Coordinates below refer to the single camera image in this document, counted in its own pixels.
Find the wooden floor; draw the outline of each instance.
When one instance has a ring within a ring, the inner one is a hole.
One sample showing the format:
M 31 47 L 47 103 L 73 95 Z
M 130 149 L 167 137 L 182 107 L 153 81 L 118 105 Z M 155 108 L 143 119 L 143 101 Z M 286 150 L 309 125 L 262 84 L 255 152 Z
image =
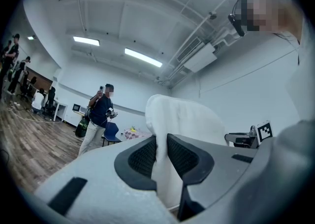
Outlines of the wooden floor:
M 11 101 L 21 103 L 21 106 L 8 111 Z M 33 192 L 48 177 L 77 158 L 83 139 L 76 137 L 75 128 L 66 123 L 39 123 L 16 116 L 52 122 L 33 114 L 30 106 L 30 102 L 22 102 L 15 96 L 2 95 L 0 148 L 9 154 L 8 169 L 17 185 Z M 101 146 L 101 139 L 95 140 L 90 149 Z M 7 161 L 7 154 L 3 151 L 0 154 Z

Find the white wall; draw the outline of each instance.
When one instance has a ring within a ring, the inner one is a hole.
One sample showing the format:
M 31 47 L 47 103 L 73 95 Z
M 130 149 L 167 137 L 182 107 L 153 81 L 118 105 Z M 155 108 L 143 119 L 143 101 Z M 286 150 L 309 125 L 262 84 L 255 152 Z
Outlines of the white wall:
M 50 55 L 42 50 L 36 50 L 31 54 L 31 62 L 28 67 L 50 80 L 53 80 L 55 71 L 59 69 L 59 66 Z
M 105 64 L 96 64 L 84 58 L 71 58 L 68 65 L 58 75 L 59 82 L 53 83 L 56 88 L 56 98 L 67 104 L 66 122 L 77 126 L 81 116 L 72 111 L 73 105 L 87 107 L 90 99 L 97 93 L 99 86 L 107 83 L 114 85 L 112 102 L 118 117 L 116 123 L 122 139 L 124 129 L 134 126 L 136 129 L 149 132 L 146 127 L 144 112 L 147 100 L 156 94 L 168 95 L 168 90 L 152 81 L 138 78 L 129 72 L 124 72 Z
M 247 132 L 251 125 L 270 120 L 278 134 L 299 121 L 285 89 L 297 67 L 297 52 L 288 42 L 252 32 L 174 87 L 172 96 L 210 107 L 229 132 Z
M 168 95 L 165 87 L 152 81 L 81 57 L 71 58 L 65 69 L 60 84 L 93 97 L 100 86 L 110 83 L 115 88 L 114 104 L 140 112 L 145 112 L 147 100 L 152 95 Z
M 13 46 L 12 36 L 17 33 L 20 34 L 18 61 L 24 60 L 27 56 L 30 56 L 31 62 L 27 64 L 27 67 L 47 79 L 53 80 L 53 75 L 59 66 L 38 40 L 27 39 L 28 36 L 33 35 L 33 31 L 28 21 L 25 19 L 23 12 L 22 6 L 16 9 L 4 33 L 2 42 L 6 45 L 7 41 L 11 40 L 11 46 Z
M 65 33 L 65 24 L 59 22 L 63 20 L 62 18 L 54 24 L 51 23 L 52 20 L 48 19 L 48 12 L 51 8 L 60 10 L 59 13 L 62 15 L 62 8 L 59 4 L 57 0 L 23 0 L 26 16 L 36 36 L 57 65 L 62 68 L 71 56 L 70 51 L 64 46 L 66 41 L 60 42 L 59 40 L 58 32 Z

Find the office chair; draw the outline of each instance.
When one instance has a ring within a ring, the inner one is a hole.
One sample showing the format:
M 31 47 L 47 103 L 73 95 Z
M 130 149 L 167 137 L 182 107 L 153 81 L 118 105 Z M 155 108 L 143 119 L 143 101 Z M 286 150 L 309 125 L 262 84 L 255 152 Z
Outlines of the office chair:
M 106 129 L 105 129 L 104 134 L 102 136 L 102 139 L 103 139 L 102 147 L 104 147 L 104 141 L 105 140 L 107 140 L 107 146 L 109 145 L 109 142 L 113 142 L 114 144 L 121 142 L 121 140 L 119 140 L 116 137 L 118 130 L 119 129 L 115 123 L 107 123 L 106 124 Z
M 22 82 L 22 84 L 20 86 L 21 93 L 16 95 L 16 97 L 20 96 L 21 99 L 24 98 L 26 102 L 29 102 L 29 99 L 27 98 L 26 95 L 27 95 L 27 93 L 29 91 L 29 87 L 31 87 L 30 85 L 28 85 L 28 76 L 29 76 L 28 73 L 24 75 L 23 82 Z

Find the air conditioning unit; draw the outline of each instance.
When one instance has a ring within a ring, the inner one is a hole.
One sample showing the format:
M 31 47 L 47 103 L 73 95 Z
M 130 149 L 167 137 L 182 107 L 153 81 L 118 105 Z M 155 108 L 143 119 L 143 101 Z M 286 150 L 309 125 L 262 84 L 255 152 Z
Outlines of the air conditioning unit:
M 199 37 L 196 37 L 177 57 L 178 63 L 182 62 L 183 60 L 187 60 L 191 57 L 194 53 L 196 53 L 200 48 L 204 46 L 204 42 L 200 40 Z
M 202 49 L 200 49 L 195 55 L 193 55 L 189 60 L 184 63 L 184 67 L 188 68 L 192 72 L 198 72 L 206 65 L 212 63 L 217 59 L 213 54 L 215 48 L 212 44 L 206 44 Z

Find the fluorescent light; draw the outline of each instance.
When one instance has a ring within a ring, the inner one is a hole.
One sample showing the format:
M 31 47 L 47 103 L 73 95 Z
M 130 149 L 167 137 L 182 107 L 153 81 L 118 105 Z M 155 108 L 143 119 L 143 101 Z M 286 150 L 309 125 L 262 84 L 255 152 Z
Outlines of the fluorescent light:
M 142 61 L 145 61 L 145 62 L 148 62 L 148 63 L 150 63 L 150 64 L 153 64 L 153 65 L 155 65 L 155 66 L 157 66 L 157 67 L 161 67 L 161 66 L 162 66 L 162 63 L 161 63 L 161 62 L 158 62 L 158 61 L 156 61 L 156 60 L 154 60 L 154 59 L 151 59 L 151 58 L 149 58 L 148 56 L 145 56 L 145 55 L 143 55 L 143 54 L 141 54 L 141 53 L 137 53 L 137 52 L 135 52 L 135 51 L 132 51 L 132 50 L 130 50 L 130 49 L 128 49 L 128 48 L 125 49 L 125 53 L 128 54 L 128 55 L 130 55 L 130 56 L 133 56 L 133 57 L 135 57 L 135 58 L 137 58 L 137 59 L 140 59 L 140 60 L 142 60 Z
M 73 38 L 74 38 L 74 41 L 76 41 L 76 42 L 81 42 L 81 43 L 99 46 L 99 41 L 95 40 L 95 39 L 89 39 L 89 38 L 85 38 L 85 37 L 73 37 Z

